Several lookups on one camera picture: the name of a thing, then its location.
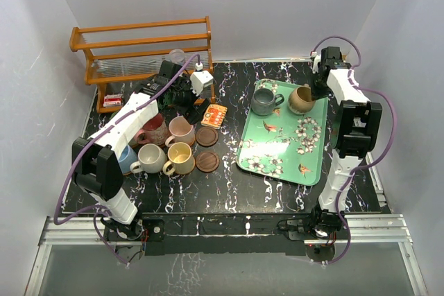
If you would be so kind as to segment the blue mug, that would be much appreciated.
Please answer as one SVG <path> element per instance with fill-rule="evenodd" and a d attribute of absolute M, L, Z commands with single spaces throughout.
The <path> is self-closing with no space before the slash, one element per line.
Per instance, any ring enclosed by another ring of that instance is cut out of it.
<path fill-rule="evenodd" d="M 131 173 L 130 166 L 138 160 L 137 153 L 130 147 L 126 146 L 120 157 L 118 158 L 119 166 L 123 175 Z"/>

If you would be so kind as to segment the white beige mug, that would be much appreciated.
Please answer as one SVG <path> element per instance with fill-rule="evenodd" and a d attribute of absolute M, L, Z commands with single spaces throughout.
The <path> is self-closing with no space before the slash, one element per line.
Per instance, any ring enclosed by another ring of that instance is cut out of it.
<path fill-rule="evenodd" d="M 138 160 L 130 165 L 132 173 L 159 173 L 162 172 L 163 166 L 167 162 L 167 156 L 163 149 L 153 143 L 142 146 L 137 156 Z"/>

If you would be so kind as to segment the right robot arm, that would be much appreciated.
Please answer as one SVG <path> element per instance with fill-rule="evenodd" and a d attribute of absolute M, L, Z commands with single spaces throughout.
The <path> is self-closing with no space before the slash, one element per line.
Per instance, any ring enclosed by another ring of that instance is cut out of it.
<path fill-rule="evenodd" d="M 339 47 L 328 46 L 320 53 L 312 51 L 310 58 L 311 97 L 316 101 L 333 97 L 338 104 L 331 129 L 332 163 L 318 199 L 321 210 L 337 214 L 345 210 L 355 168 L 375 147 L 382 106 L 371 102 L 359 89 L 355 71 L 343 60 Z"/>

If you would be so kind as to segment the maroon mug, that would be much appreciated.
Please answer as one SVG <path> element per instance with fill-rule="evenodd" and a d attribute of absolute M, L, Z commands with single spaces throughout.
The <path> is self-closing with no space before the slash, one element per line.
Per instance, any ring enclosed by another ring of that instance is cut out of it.
<path fill-rule="evenodd" d="M 160 113 L 157 113 L 150 121 L 143 125 L 134 136 L 134 139 L 141 145 L 152 143 L 163 147 L 168 137 L 169 129 L 166 121 Z"/>

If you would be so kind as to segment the pink mug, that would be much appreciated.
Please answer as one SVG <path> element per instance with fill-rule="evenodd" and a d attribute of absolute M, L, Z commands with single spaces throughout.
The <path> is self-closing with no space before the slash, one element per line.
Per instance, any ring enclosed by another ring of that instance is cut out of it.
<path fill-rule="evenodd" d="M 183 116 L 177 116 L 169 123 L 170 136 L 165 141 L 165 146 L 170 147 L 174 143 L 186 143 L 193 146 L 196 135 L 194 126 L 188 123 Z"/>

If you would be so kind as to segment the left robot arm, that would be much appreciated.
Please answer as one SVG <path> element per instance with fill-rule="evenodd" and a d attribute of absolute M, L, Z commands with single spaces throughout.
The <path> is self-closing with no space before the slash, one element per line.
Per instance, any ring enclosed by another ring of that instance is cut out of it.
<path fill-rule="evenodd" d="M 129 240 L 142 235 L 143 222 L 137 208 L 122 189 L 123 174 L 118 160 L 130 140 L 163 107 L 172 106 L 190 124 L 203 119 L 210 101 L 196 101 L 213 83 L 211 73 L 200 62 L 194 72 L 184 75 L 185 66 L 165 60 L 157 75 L 142 81 L 127 103 L 98 132 L 72 145 L 72 167 L 68 180 L 90 194 L 119 224 Z"/>

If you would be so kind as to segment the orange patterned card pack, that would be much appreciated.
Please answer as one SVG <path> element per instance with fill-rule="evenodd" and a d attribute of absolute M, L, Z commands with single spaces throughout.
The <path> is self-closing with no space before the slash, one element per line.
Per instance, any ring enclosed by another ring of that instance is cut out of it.
<path fill-rule="evenodd" d="M 223 123 L 228 109 L 222 105 L 210 104 L 204 113 L 201 125 L 218 130 Z"/>

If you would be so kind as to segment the yellow mug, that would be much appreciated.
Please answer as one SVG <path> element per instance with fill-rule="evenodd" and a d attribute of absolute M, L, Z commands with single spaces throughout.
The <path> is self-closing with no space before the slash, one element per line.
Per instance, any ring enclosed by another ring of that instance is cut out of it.
<path fill-rule="evenodd" d="M 196 162 L 187 143 L 174 143 L 167 152 L 167 161 L 162 167 L 165 175 L 186 175 L 191 173 L 196 166 Z"/>

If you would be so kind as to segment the wooden shelf rack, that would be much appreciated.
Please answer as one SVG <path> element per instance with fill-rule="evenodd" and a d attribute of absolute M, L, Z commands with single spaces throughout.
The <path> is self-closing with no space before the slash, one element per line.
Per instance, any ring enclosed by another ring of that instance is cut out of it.
<path fill-rule="evenodd" d="M 162 61 L 175 49 L 188 60 L 200 56 L 204 70 L 213 73 L 210 17 L 121 24 L 91 28 L 74 27 L 69 39 L 73 52 L 82 51 L 86 59 L 85 84 L 97 86 L 96 111 L 113 113 L 106 107 L 108 85 L 150 78 L 160 70 Z"/>

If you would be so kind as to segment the green floral tray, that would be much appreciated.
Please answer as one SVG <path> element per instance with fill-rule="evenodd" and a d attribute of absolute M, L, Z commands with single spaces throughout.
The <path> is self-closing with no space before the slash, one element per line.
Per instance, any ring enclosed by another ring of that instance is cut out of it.
<path fill-rule="evenodd" d="M 313 186 L 321 178 L 328 100 L 294 114 L 285 101 L 268 116 L 248 111 L 237 151 L 237 165 L 284 181 Z"/>

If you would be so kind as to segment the tan brown mug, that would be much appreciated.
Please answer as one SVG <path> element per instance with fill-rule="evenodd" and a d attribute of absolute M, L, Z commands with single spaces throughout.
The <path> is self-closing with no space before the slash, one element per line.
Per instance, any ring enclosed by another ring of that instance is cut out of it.
<path fill-rule="evenodd" d="M 315 102 L 311 96 L 311 88 L 309 85 L 303 85 L 295 88 L 290 93 L 288 105 L 294 114 L 302 115 L 311 111 Z"/>

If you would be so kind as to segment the grey mug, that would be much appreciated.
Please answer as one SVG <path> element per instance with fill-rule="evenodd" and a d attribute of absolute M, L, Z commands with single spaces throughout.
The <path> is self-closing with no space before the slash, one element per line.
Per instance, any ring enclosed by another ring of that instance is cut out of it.
<path fill-rule="evenodd" d="M 284 102 L 282 94 L 275 94 L 268 88 L 256 89 L 250 102 L 251 110 L 259 116 L 268 116 Z"/>

